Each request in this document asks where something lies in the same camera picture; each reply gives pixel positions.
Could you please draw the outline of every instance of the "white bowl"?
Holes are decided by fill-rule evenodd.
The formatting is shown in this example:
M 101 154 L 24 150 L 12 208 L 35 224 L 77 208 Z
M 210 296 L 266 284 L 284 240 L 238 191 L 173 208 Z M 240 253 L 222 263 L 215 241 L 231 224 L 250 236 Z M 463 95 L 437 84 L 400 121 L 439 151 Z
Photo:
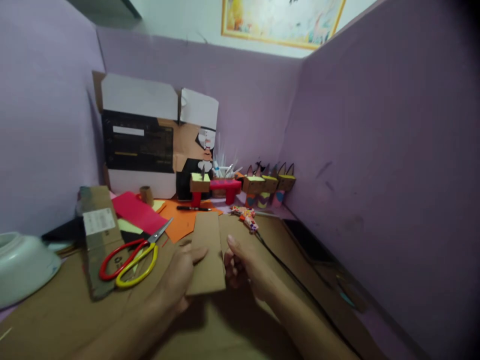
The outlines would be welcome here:
M 36 236 L 0 234 L 0 309 L 18 303 L 54 277 L 61 260 Z

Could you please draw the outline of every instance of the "black cable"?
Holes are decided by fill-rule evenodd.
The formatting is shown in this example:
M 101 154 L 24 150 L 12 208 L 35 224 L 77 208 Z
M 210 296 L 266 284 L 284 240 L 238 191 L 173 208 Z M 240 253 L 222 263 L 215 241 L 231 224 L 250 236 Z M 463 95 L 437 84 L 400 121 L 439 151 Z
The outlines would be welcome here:
M 269 246 L 265 243 L 264 241 L 264 238 L 262 237 L 262 235 L 260 235 L 260 233 L 257 231 L 256 233 L 256 237 L 257 239 L 260 241 L 260 243 L 265 247 L 265 249 L 268 250 L 268 252 L 270 253 L 270 255 L 273 256 L 273 258 L 281 265 L 281 267 L 288 273 L 288 275 L 290 275 L 290 277 L 295 281 L 295 283 L 303 290 L 304 293 L 306 293 L 308 295 L 308 297 L 310 298 L 310 300 L 316 304 L 317 308 L 320 310 L 320 312 L 323 314 L 323 316 L 328 320 L 328 323 L 331 325 L 332 328 L 335 329 L 335 331 L 337 332 L 338 336 L 340 336 L 340 338 L 343 340 L 343 342 L 345 344 L 347 344 L 347 346 L 350 348 L 350 350 L 352 350 L 360 359 L 362 358 L 360 356 L 360 354 L 357 352 L 357 350 L 352 346 L 352 344 L 350 344 L 350 342 L 347 340 L 347 338 L 342 334 L 342 332 L 340 331 L 340 329 L 337 327 L 337 325 L 335 325 L 335 323 L 333 322 L 332 318 L 328 315 L 328 313 L 325 311 L 325 309 L 322 307 L 322 305 L 319 303 L 319 301 L 315 298 L 315 296 L 312 295 L 312 293 L 305 287 L 305 285 L 302 284 L 302 282 L 299 280 L 298 277 L 295 276 L 295 274 L 289 269 L 289 267 L 287 265 L 285 265 L 285 263 L 280 260 L 280 258 L 275 255 L 275 253 L 269 248 Z

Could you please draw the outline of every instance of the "hand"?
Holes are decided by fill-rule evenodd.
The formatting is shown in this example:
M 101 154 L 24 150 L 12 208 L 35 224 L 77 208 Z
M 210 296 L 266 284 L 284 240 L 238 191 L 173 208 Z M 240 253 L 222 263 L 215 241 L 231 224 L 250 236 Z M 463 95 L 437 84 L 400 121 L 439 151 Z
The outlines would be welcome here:
M 250 244 L 241 243 L 231 235 L 228 235 L 227 242 L 229 249 L 223 263 L 230 286 L 238 288 L 250 280 L 255 297 L 268 302 L 278 289 L 280 279 Z
M 149 301 L 172 310 L 177 315 L 183 313 L 192 302 L 185 293 L 192 281 L 194 265 L 201 261 L 207 252 L 206 247 L 192 250 L 191 244 L 181 246 L 171 258 Z

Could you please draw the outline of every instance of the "gold frame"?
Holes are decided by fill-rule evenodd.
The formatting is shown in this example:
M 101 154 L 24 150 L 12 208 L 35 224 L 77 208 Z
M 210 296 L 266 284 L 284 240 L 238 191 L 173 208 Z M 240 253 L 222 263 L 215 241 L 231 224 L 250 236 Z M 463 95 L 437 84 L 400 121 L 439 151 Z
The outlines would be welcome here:
M 301 48 L 301 49 L 309 49 L 309 50 L 316 50 L 322 45 L 310 45 L 308 43 L 301 44 L 297 42 L 289 42 L 289 41 L 281 41 L 281 40 L 272 40 L 272 39 L 262 39 L 259 37 L 255 37 L 249 34 L 243 34 L 243 33 L 232 33 L 231 31 L 228 31 L 225 29 L 225 23 L 226 23 L 226 16 L 227 16 L 227 1 L 229 0 L 222 0 L 221 2 L 221 36 L 224 37 L 229 37 L 229 38 L 237 38 L 237 39 L 243 39 L 243 40 L 251 40 L 251 41 L 257 41 L 257 42 L 262 42 L 262 43 L 268 43 L 268 44 L 276 44 L 276 45 L 284 45 L 284 46 L 289 46 L 292 48 Z M 341 5 L 340 9 L 338 10 L 338 14 L 336 16 L 335 20 L 335 25 L 333 26 L 331 36 L 329 39 L 331 39 L 335 33 L 337 32 L 337 27 L 339 26 L 339 21 L 340 17 L 342 16 L 342 12 L 344 10 L 345 2 L 347 0 L 341 0 Z

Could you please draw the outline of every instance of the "poster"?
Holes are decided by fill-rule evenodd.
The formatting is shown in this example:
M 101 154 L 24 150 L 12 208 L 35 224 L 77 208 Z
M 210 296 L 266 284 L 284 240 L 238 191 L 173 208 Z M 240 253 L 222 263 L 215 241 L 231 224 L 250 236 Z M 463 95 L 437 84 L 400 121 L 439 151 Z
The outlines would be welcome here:
M 337 29 L 345 0 L 223 0 L 222 36 L 316 49 Z

